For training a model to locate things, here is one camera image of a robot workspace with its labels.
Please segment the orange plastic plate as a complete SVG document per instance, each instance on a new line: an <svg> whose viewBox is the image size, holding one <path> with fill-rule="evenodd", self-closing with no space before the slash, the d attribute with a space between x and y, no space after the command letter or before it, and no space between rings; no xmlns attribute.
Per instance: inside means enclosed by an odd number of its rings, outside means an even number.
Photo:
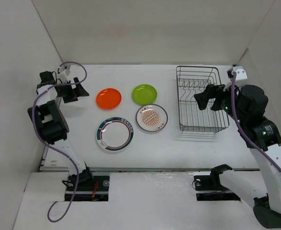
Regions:
<svg viewBox="0 0 281 230"><path fill-rule="evenodd" d="M101 90L96 97L97 105L104 110L115 109L119 106L122 100L121 93L114 88Z"/></svg>

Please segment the green plastic plate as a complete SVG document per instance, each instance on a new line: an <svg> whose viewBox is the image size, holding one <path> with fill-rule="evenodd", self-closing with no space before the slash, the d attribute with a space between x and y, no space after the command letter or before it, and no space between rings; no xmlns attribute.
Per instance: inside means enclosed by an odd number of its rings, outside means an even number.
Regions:
<svg viewBox="0 0 281 230"><path fill-rule="evenodd" d="M133 101L141 105L154 103L157 99L157 95L157 90L149 84L138 85L132 91Z"/></svg>

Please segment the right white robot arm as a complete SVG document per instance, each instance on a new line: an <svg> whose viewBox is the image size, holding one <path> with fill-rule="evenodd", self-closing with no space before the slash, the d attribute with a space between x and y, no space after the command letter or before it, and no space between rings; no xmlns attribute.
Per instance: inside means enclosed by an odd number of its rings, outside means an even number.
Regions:
<svg viewBox="0 0 281 230"><path fill-rule="evenodd" d="M255 158L266 189L261 190L244 179L227 164L197 173L194 185L208 196L232 192L253 210L260 225L281 229L281 136L277 126L265 116L268 98L254 85L234 86L210 84L194 96L198 108L204 110L213 101L212 111L225 111L238 123L238 132Z"/></svg>

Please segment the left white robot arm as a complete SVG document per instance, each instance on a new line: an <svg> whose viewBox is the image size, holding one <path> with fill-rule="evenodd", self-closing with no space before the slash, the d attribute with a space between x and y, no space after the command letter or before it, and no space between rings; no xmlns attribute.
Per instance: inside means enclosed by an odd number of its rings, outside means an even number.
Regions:
<svg viewBox="0 0 281 230"><path fill-rule="evenodd" d="M56 102L58 98L62 98L64 103L78 101L79 97L89 96L89 93L79 84L77 77L73 79L75 88L70 85L60 86L70 83L65 72L60 73L58 78L50 71L41 72L39 76L41 82L36 87L36 93L42 97L37 100L34 112L32 107L27 109L28 115L30 118L35 115L36 129L43 142L52 149L60 150L67 158L69 176L63 183L74 188L78 181L79 188L89 190L94 186L94 176L86 163L74 153L68 139L69 126Z"/></svg>

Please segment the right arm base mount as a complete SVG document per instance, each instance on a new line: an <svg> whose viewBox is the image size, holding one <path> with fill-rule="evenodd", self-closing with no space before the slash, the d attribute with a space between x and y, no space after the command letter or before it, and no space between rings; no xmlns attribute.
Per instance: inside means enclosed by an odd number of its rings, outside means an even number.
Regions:
<svg viewBox="0 0 281 230"><path fill-rule="evenodd" d="M214 185L209 172L195 172L192 187L197 201L241 201L234 192L221 185Z"/></svg>

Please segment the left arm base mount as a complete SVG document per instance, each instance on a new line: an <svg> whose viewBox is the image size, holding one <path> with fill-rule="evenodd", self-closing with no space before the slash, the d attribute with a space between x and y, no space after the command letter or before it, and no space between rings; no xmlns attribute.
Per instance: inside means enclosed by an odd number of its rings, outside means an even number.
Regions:
<svg viewBox="0 0 281 230"><path fill-rule="evenodd" d="M106 202L108 201L109 185L109 175L95 175L93 182L79 182L73 201Z"/></svg>

